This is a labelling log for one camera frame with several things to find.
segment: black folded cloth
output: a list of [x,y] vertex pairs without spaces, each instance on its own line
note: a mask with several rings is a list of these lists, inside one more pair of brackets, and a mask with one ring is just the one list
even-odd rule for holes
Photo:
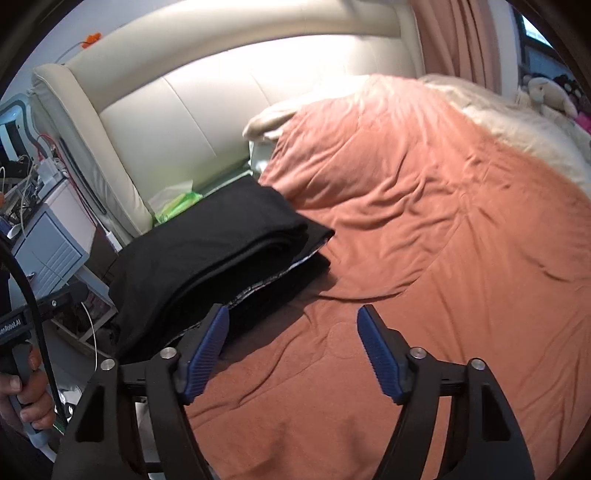
[[330,262],[327,258],[316,253],[286,275],[231,308],[230,317],[236,321],[230,326],[225,346],[231,345],[261,319],[292,301],[299,292],[326,272],[329,267]]
[[[268,305],[265,289],[283,276],[297,277],[286,288],[301,290],[312,269],[299,267],[333,235],[252,177],[218,190],[121,251],[109,289],[119,310],[116,356],[127,362],[151,357],[197,325],[213,303],[235,310],[257,295]],[[252,324],[258,316],[249,305],[245,318]],[[268,310],[260,309],[260,319]],[[230,311],[230,331],[240,320]]]

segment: orange comforter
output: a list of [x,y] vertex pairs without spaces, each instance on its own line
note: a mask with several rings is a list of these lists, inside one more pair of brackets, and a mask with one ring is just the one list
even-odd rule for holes
[[[373,303],[436,358],[490,365],[546,479],[591,414],[591,204],[413,81],[304,108],[261,183],[336,231],[330,272],[235,345],[187,412],[224,480],[372,478],[399,407],[356,331]],[[449,403],[424,478],[437,474]]]

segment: stuffed animal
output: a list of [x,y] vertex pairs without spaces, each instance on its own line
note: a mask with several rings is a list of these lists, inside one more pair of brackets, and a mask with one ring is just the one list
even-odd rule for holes
[[577,118],[579,114],[577,108],[569,94],[558,83],[548,78],[536,77],[529,80],[527,88],[534,103],[547,105],[554,110],[564,112],[572,119]]
[[583,112],[587,116],[591,116],[591,102],[589,102],[589,98],[585,95],[583,89],[576,80],[569,78],[569,76],[564,73],[559,77],[555,77],[554,81],[569,94],[570,99],[573,101],[574,106],[579,113]]

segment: white headboard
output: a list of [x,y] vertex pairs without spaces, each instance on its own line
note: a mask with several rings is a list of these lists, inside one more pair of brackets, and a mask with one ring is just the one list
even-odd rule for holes
[[151,227],[144,202],[160,189],[199,186],[248,158],[250,117],[328,77],[369,73],[424,74],[408,5],[187,0],[37,68],[31,103],[115,230],[134,237]]

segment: human hand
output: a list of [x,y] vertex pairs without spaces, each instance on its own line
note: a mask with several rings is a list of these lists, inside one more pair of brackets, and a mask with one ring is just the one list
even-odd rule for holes
[[21,410],[21,420],[30,422],[37,430],[50,429],[56,419],[53,400],[47,393],[47,375],[41,366],[41,352],[33,347],[29,353],[29,367],[33,373],[23,388],[21,379],[0,374],[0,416],[15,430],[22,432],[22,423],[12,409],[9,395],[18,395],[22,404],[30,404]]

